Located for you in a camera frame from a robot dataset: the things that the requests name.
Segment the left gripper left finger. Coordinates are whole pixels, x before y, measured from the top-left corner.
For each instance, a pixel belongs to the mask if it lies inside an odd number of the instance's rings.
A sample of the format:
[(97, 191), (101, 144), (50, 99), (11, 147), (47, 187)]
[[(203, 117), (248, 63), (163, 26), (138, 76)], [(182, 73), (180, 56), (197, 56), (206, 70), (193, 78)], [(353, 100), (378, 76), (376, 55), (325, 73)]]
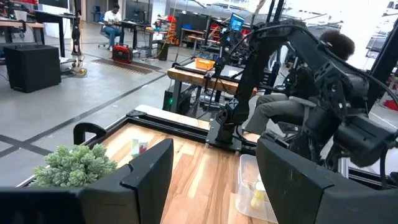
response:
[(79, 193), (78, 224), (159, 224), (172, 177), (174, 140), (164, 139)]

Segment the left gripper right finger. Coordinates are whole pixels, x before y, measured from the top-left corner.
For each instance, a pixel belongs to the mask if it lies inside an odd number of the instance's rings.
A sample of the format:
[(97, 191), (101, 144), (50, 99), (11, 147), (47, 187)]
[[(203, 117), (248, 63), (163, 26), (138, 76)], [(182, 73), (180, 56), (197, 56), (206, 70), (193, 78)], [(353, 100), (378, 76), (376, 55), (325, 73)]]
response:
[(266, 139), (256, 158), (279, 224), (384, 224), (377, 191)]

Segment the yellow translucent medicine bottle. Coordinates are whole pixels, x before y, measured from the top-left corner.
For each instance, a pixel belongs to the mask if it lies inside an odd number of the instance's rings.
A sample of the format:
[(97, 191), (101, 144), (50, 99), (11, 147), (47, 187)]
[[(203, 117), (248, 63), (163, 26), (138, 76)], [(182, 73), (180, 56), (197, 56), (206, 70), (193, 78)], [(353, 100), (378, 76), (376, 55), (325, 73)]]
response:
[(251, 206), (252, 208), (259, 208), (264, 202), (266, 197), (266, 190), (264, 185), (261, 181), (258, 181), (255, 184), (253, 196), (251, 199)]

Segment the orange plastic bin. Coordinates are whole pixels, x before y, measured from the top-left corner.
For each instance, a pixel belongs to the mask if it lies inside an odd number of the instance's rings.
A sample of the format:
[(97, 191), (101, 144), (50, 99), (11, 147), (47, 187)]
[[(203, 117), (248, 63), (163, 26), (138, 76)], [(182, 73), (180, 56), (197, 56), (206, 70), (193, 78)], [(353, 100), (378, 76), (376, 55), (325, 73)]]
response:
[(215, 61), (205, 58), (195, 58), (195, 68), (201, 70), (211, 70), (214, 67)]

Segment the grey office chair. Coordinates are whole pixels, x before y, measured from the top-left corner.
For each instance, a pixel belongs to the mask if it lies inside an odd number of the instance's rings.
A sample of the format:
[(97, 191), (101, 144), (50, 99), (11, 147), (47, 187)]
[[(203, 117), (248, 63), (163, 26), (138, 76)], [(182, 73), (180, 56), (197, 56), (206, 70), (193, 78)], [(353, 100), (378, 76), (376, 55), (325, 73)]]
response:
[(277, 119), (276, 124), (280, 128), (280, 130), (285, 134), (285, 136), (292, 136), (297, 134), (301, 127), (305, 124), (310, 111), (312, 108), (316, 107), (316, 104), (310, 100), (305, 100), (296, 96), (290, 96), (290, 101), (296, 102), (303, 106), (303, 118), (302, 124), (299, 124), (299, 119), (296, 116), (281, 116)]

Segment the green plant in white pot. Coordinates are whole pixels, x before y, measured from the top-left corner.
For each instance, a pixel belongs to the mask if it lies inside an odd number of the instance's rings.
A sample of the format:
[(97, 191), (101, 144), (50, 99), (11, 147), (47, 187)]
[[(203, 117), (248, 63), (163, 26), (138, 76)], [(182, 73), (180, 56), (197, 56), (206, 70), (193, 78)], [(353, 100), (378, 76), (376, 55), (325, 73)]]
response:
[(46, 166), (34, 170), (31, 187), (85, 187), (113, 173), (117, 163), (106, 155), (106, 147), (74, 145), (59, 146), (44, 157)]

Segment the person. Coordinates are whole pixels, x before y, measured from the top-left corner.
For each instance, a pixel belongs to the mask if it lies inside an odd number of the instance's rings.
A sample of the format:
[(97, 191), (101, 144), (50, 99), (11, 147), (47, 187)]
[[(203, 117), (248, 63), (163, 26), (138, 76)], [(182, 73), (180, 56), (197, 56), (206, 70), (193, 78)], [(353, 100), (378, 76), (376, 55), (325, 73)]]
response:
[(115, 38), (121, 37), (121, 29), (117, 26), (117, 23), (122, 21), (121, 14), (119, 12), (120, 6), (118, 3), (113, 4), (113, 8), (104, 14), (104, 25), (103, 32), (108, 36), (109, 47), (112, 51), (115, 45)]
[[(319, 37), (325, 43), (330, 43), (329, 50), (340, 59), (347, 61), (355, 51), (355, 42), (338, 30), (327, 30)], [(303, 106), (290, 101), (289, 96), (283, 93), (262, 95), (257, 98), (255, 110), (245, 127), (245, 131), (262, 134), (271, 118), (281, 116), (296, 116), (302, 124)]]

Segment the wooden workbench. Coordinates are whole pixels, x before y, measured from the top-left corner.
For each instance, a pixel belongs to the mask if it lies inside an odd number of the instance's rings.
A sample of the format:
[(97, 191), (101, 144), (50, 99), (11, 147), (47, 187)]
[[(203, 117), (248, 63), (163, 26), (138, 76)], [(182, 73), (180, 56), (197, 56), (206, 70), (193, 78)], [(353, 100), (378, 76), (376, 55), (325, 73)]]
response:
[(228, 88), (228, 85), (224, 84), (224, 81), (220, 81), (221, 74), (225, 70), (223, 63), (215, 63), (215, 72), (202, 71), (202, 74), (194, 73), (197, 70), (182, 71), (179, 69), (171, 68), (167, 71), (169, 78), (175, 80), (175, 89), (173, 102), (170, 111), (173, 113), (177, 112), (177, 106), (180, 96), (181, 84), (177, 84), (177, 81), (190, 82), (196, 80), (196, 86), (209, 87), (213, 91), (211, 92), (210, 100), (212, 99), (214, 92), (223, 91), (230, 95), (233, 95), (232, 99), (228, 101), (224, 106), (220, 106), (218, 109), (218, 115), (223, 119), (226, 118), (226, 123), (242, 124), (248, 118), (249, 105), (248, 101), (252, 97), (252, 93), (255, 88), (256, 79), (250, 77), (251, 69), (241, 70), (239, 75), (241, 78), (238, 80), (238, 84), (233, 83), (232, 87)]

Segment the black cabinet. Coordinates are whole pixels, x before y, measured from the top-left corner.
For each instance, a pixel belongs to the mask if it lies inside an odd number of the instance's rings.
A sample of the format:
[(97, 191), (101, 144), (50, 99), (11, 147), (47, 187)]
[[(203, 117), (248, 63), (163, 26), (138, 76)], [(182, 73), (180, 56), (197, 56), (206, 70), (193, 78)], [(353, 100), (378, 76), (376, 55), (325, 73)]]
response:
[(4, 48), (9, 85), (31, 93), (61, 83), (58, 48), (49, 45), (14, 45)]

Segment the black wheeled stand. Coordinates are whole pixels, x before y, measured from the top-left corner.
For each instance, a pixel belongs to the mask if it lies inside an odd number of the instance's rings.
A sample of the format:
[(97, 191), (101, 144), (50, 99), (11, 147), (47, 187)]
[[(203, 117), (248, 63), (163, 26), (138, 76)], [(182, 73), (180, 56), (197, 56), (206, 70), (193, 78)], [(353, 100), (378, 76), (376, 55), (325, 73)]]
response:
[(83, 61), (85, 56), (81, 51), (81, 32), (80, 32), (80, 12), (77, 8), (77, 0), (73, 0), (73, 14), (74, 19), (72, 23), (72, 52), (71, 58), (60, 57), (60, 68), (62, 75), (66, 77), (85, 78), (87, 69), (83, 68)]

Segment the blue lit monitor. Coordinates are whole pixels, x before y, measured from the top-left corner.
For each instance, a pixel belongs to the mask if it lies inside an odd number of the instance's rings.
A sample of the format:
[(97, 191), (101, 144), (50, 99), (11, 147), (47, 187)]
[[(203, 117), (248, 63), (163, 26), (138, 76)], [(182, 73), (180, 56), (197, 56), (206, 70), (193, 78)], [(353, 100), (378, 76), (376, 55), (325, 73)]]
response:
[(232, 13), (229, 21), (229, 28), (241, 32), (244, 24), (244, 18), (236, 13)]

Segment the black desk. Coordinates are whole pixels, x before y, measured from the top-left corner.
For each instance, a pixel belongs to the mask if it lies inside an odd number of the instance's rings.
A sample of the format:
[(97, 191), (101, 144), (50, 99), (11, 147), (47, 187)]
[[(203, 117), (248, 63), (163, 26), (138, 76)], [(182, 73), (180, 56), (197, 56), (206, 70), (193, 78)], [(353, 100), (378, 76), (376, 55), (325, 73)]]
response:
[(65, 38), (64, 38), (64, 27), (63, 20), (69, 19), (71, 22), (76, 21), (76, 17), (71, 14), (54, 14), (50, 12), (44, 12), (40, 10), (34, 10), (34, 15), (39, 23), (56, 23), (58, 24), (58, 34), (60, 43), (60, 55), (65, 56)]

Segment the black desk monitor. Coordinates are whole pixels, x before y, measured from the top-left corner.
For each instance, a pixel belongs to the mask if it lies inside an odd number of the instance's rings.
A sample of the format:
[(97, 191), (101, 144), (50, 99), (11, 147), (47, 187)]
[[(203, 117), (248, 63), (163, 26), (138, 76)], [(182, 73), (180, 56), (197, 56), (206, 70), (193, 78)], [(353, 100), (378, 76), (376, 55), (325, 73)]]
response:
[(64, 9), (69, 8), (68, 0), (38, 0), (38, 3), (47, 6), (60, 7)]

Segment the wooden desk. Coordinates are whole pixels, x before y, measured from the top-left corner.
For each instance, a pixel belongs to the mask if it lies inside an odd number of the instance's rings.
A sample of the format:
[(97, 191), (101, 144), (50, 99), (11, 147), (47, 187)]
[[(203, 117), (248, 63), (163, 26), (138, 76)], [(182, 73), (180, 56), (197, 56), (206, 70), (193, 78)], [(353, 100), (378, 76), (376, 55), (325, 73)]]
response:
[(32, 30), (34, 41), (38, 44), (45, 45), (44, 25), (41, 23), (0, 19), (0, 27), (5, 27), (4, 37), (6, 43), (12, 43), (12, 28), (22, 28), (23, 31), (26, 31), (26, 28), (28, 27)]

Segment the silver aluminium profile post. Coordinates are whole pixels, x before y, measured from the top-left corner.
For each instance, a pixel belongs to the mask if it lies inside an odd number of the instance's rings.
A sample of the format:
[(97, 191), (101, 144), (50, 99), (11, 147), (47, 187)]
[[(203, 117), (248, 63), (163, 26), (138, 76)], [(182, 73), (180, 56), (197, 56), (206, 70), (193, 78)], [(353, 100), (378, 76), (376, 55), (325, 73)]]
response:
[(338, 159), (338, 173), (343, 177), (349, 178), (349, 157), (341, 157)]

